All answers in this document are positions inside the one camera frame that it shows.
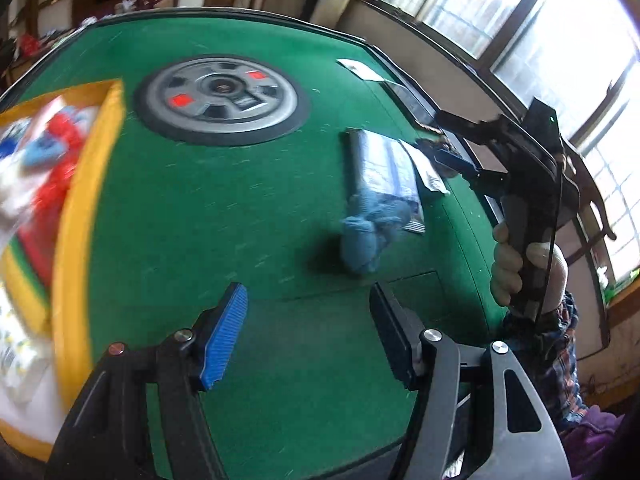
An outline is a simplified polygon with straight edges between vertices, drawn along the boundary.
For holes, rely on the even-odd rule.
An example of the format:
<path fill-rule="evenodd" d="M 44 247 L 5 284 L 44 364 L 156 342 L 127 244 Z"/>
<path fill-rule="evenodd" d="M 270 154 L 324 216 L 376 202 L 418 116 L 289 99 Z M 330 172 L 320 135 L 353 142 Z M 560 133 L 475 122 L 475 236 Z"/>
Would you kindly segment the plaid sleeved right forearm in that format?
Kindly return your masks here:
<path fill-rule="evenodd" d="M 508 313 L 499 333 L 526 371 L 559 432 L 577 426 L 588 411 L 578 380 L 578 321 L 574 296 L 564 292 L 559 307 L 541 315 L 536 324 Z"/>

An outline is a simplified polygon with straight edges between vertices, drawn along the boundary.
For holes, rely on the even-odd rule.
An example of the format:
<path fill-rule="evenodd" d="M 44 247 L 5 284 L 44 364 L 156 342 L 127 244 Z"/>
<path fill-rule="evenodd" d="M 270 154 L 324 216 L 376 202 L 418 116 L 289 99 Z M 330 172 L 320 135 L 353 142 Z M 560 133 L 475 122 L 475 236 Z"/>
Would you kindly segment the white gloved right hand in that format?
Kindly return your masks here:
<path fill-rule="evenodd" d="M 513 298 L 523 289 L 521 270 L 524 262 L 530 262 L 535 268 L 546 270 L 551 263 L 542 314 L 556 310 L 563 301 L 568 280 L 568 265 L 558 245 L 547 243 L 529 244 L 525 260 L 510 245 L 510 233 L 505 221 L 494 227 L 492 237 L 497 245 L 494 250 L 494 262 L 491 266 L 490 291 L 500 307 L 513 309 Z"/>

